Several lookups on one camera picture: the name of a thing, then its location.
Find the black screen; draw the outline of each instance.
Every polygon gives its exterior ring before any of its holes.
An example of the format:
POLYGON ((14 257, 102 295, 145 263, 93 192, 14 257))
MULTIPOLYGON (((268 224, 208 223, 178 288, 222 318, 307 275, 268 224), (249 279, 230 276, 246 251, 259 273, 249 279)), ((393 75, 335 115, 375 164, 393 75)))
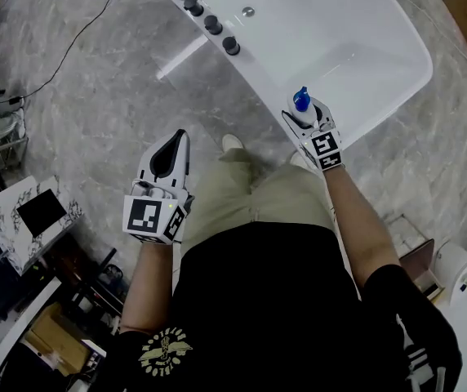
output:
POLYGON ((18 213, 35 238, 67 214, 50 189, 18 207, 18 213))

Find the electrical cord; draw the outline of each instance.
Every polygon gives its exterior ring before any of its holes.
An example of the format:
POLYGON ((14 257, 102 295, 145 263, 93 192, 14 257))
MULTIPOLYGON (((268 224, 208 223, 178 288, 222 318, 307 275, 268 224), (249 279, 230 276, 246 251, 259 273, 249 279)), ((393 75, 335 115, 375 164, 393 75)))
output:
POLYGON ((58 66, 58 68, 56 69, 56 71, 52 74, 52 76, 46 81, 44 82, 40 87, 38 87, 38 89, 30 92, 28 95, 25 95, 25 96, 16 96, 16 97, 12 97, 11 99, 9 99, 8 103, 9 105, 14 105, 15 103, 18 103, 21 99, 28 99, 30 96, 33 96, 35 95, 38 91, 40 91, 41 89, 43 89, 48 83, 50 83, 54 77, 56 76, 56 74, 60 71, 60 68, 61 68, 61 65, 63 65, 64 63, 64 60, 66 59, 67 55, 69 54, 69 51, 70 49, 72 48, 72 46, 74 45, 74 43, 76 42, 76 40, 79 38, 79 35, 81 35, 90 25, 92 25, 96 20, 99 19, 99 17, 105 12, 107 6, 109 5, 110 3, 110 0, 107 0, 106 1, 106 4, 105 4, 105 7, 103 7, 103 10, 100 12, 99 15, 97 15, 94 19, 92 19, 90 22, 88 22, 84 27, 83 29, 81 29, 78 34, 76 35, 76 37, 73 39, 72 43, 69 45, 69 48, 67 49, 67 51, 65 52, 64 56, 63 56, 63 59, 61 60, 60 62, 60 65, 58 66))

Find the drain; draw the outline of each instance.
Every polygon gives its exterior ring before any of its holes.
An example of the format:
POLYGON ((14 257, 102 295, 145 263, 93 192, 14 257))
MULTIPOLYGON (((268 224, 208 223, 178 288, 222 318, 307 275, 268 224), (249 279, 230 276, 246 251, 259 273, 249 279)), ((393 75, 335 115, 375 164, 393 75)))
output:
POLYGON ((242 9, 242 15, 244 17, 252 17, 253 15, 255 15, 255 13, 256 11, 253 7, 245 7, 244 9, 242 9))

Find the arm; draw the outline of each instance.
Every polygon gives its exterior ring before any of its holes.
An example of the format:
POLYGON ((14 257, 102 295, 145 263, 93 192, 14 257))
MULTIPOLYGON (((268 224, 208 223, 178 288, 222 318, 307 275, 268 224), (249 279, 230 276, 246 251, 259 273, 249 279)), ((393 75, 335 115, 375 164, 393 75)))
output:
POLYGON ((122 312, 121 333, 153 334, 167 321, 172 261, 172 246, 143 244, 122 312))
POLYGON ((359 288, 383 265, 400 265, 388 230, 343 167, 324 173, 359 288))

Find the black knob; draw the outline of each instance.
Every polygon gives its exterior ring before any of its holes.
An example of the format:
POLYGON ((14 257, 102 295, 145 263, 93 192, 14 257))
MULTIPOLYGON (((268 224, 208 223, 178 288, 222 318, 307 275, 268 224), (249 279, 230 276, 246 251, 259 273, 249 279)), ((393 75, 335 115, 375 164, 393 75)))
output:
POLYGON ((223 31, 223 25, 219 23, 216 16, 205 17, 204 27, 212 35, 219 35, 223 31))
POLYGON ((223 48, 225 49, 226 53, 231 56, 236 56, 240 51, 241 47, 237 43, 237 39, 233 36, 228 36, 223 41, 223 48))
POLYGON ((198 0, 185 0, 185 10, 189 11, 193 17, 199 17, 204 12, 204 7, 201 6, 198 0))

